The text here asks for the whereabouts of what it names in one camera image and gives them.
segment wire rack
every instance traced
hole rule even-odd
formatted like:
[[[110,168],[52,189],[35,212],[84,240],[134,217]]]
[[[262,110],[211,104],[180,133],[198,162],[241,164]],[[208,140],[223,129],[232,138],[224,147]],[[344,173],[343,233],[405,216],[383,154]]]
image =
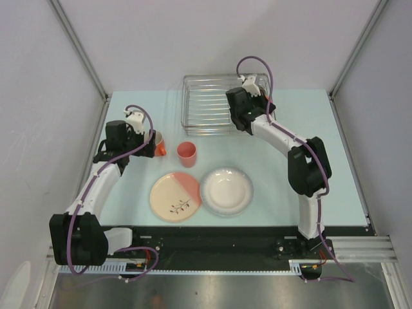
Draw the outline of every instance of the wire rack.
[[[259,86],[269,91],[266,74],[258,74]],[[187,75],[183,79],[182,127],[188,135],[241,133],[230,119],[226,91],[240,87],[236,74]]]

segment orange cup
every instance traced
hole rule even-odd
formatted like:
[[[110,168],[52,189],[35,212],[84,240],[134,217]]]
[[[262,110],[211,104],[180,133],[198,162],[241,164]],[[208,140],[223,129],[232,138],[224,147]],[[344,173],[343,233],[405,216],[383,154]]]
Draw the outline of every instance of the orange cup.
[[[192,142],[180,143],[177,152],[184,167],[192,167],[196,163],[196,146]]]
[[[144,140],[147,140],[149,138],[149,133],[145,133],[144,135]],[[154,140],[154,143],[156,144],[156,149],[154,150],[154,156],[165,156],[166,149],[165,149],[165,141],[163,139],[163,135],[161,132],[156,131],[156,138]]]

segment robotic arm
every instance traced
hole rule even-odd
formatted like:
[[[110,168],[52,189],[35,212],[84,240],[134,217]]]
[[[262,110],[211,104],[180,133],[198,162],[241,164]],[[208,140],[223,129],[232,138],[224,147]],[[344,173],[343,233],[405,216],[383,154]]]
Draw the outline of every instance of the robotic arm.
[[[299,233],[307,241],[312,241],[319,237],[317,199],[324,191],[325,183],[317,164],[312,161],[310,152],[297,140],[306,140],[307,145],[321,161],[327,178],[330,178],[332,171],[324,144],[318,137],[307,140],[294,135],[292,138],[285,133],[290,130],[269,116],[270,121],[281,129],[271,125],[266,114],[268,99],[264,90],[259,88],[257,78],[256,75],[249,75],[242,87],[226,92],[231,119],[238,130],[267,141],[288,159],[289,184],[299,196]],[[275,108],[275,105],[270,103],[269,113],[272,114]],[[323,232],[324,226],[321,222],[320,224]]]
[[[152,139],[141,150],[133,152],[144,143],[143,123],[145,116],[137,111],[125,111],[126,121],[115,120],[106,124],[106,139],[101,141],[98,153],[93,158],[90,176],[64,214],[55,214],[49,222],[51,242],[56,263],[67,265],[67,241],[69,225],[77,206],[81,208],[75,216],[71,235],[71,262],[73,265],[102,265],[108,254],[126,248],[132,242],[132,230],[115,228],[104,230],[99,223],[100,213],[110,191],[122,176],[129,163],[129,156],[122,156],[98,171],[110,160],[132,152],[134,156],[152,158],[155,155],[156,131]],[[87,190],[86,198],[82,197]]]

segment pink cup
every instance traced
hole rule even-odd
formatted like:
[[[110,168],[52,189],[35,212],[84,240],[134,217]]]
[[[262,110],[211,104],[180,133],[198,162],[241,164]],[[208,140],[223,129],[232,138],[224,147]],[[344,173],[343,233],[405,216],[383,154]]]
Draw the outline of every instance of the pink cup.
[[[183,142],[178,146],[180,163],[184,167],[192,167],[196,163],[196,146],[191,142]]]

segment white backdrop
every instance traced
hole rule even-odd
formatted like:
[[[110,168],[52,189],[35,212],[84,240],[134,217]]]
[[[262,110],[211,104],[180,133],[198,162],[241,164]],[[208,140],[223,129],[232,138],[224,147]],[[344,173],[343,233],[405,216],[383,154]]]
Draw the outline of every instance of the white backdrop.
[[[377,0],[61,3],[108,92],[176,88],[250,54],[268,61],[277,88],[331,90]]]
[[[380,235],[412,286],[412,1],[395,0],[337,96],[337,109]]]
[[[29,308],[48,222],[74,199],[102,101],[45,0],[1,1],[0,41],[0,296],[29,261]]]

